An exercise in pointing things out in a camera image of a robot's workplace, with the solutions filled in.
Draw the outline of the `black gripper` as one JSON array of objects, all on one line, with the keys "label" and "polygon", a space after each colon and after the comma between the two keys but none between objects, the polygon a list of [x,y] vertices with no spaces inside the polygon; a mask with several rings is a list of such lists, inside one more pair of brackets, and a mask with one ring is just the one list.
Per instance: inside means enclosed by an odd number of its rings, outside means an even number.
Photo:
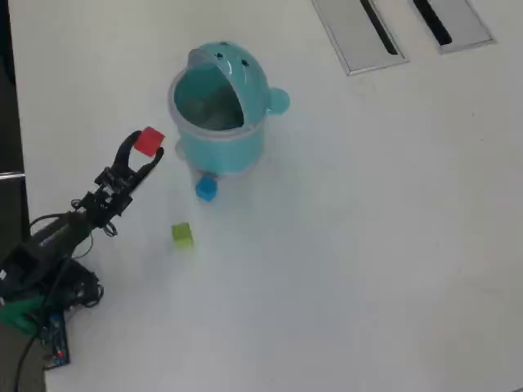
[{"label": "black gripper", "polygon": [[[141,135],[141,131],[134,131],[125,138],[118,147],[113,169],[119,174],[132,172],[129,167],[129,158],[134,144]],[[108,225],[115,216],[121,216],[123,211],[132,202],[132,193],[137,187],[137,182],[142,182],[158,165],[164,155],[163,147],[159,147],[153,160],[143,165],[134,176],[134,180],[124,181],[116,178],[113,181],[107,178],[96,178],[97,189],[88,192],[80,201],[79,215],[82,221],[90,227],[104,227]]]}]

